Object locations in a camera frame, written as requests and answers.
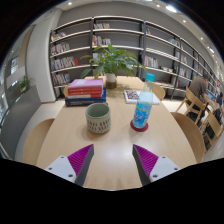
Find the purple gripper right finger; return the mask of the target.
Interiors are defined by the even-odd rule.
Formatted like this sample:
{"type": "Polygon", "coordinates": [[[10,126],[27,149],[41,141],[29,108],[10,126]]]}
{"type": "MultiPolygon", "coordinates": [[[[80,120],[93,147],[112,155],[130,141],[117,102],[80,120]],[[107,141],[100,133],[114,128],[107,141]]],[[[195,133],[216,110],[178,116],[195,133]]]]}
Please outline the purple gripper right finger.
{"type": "Polygon", "coordinates": [[[132,154],[143,186],[180,170],[167,156],[157,156],[136,144],[133,145],[132,154]]]}

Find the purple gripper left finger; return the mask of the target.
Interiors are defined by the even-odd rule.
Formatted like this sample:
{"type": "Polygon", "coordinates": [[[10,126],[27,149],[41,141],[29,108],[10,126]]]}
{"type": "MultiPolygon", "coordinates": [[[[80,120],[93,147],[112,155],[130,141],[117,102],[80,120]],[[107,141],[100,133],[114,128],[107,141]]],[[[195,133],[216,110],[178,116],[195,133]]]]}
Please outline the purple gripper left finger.
{"type": "Polygon", "coordinates": [[[69,156],[60,155],[45,170],[76,185],[82,186],[85,182],[93,155],[94,145],[90,144],[69,156]]]}

